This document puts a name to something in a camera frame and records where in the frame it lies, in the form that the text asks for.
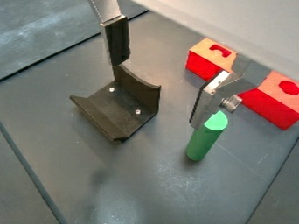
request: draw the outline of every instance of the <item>screw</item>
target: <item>screw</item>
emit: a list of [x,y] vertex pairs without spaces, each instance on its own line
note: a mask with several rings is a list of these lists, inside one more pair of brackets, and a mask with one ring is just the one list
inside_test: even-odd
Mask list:
[[137,114],[137,115],[141,115],[141,114],[142,114],[142,110],[138,109],[138,110],[135,111],[135,114]]
[[225,108],[230,113],[233,113],[241,102],[242,99],[237,95],[233,95],[230,98],[224,99],[222,104],[219,106]]

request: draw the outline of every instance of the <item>black curved bracket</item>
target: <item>black curved bracket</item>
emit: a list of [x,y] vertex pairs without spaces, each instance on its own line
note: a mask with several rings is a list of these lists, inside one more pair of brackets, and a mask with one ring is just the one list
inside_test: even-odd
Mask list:
[[89,98],[70,98],[113,141],[126,141],[159,110],[161,86],[139,79],[123,65],[115,80]]

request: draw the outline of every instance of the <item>gray floor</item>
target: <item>gray floor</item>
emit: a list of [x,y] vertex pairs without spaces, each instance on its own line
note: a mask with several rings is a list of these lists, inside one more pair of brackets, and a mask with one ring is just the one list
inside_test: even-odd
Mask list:
[[249,224],[296,224],[299,221],[299,142],[258,206]]
[[[119,4],[130,18],[146,11]],[[3,0],[0,21],[0,79],[99,33],[89,0]]]
[[6,141],[2,127],[0,149],[0,223],[59,224]]
[[154,13],[130,22],[126,66],[163,85],[161,112],[125,143],[111,143],[70,95],[113,81],[94,38],[0,83],[0,120],[69,223],[246,223],[299,136],[241,106],[207,157],[186,157],[203,81],[186,71],[202,37]]

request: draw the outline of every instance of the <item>gray tabletop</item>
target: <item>gray tabletop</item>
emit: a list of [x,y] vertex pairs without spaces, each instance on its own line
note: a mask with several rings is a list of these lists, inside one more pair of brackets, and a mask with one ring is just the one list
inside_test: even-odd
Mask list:
[[296,224],[299,221],[299,142],[285,162],[249,224]]
[[207,157],[191,162],[203,81],[185,63],[202,37],[154,13],[130,31],[126,66],[163,91],[158,116],[125,143],[106,139],[70,100],[113,81],[102,38],[0,83],[0,120],[69,223],[245,223],[299,126],[282,131],[241,106]]
[[58,224],[2,128],[0,123],[0,223]]

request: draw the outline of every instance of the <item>green cylinder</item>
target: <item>green cylinder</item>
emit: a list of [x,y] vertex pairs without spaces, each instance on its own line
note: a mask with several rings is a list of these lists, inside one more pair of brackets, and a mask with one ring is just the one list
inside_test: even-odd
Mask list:
[[228,126],[229,118],[219,111],[210,117],[205,125],[193,132],[191,141],[187,146],[187,156],[191,160],[199,161],[205,158]]

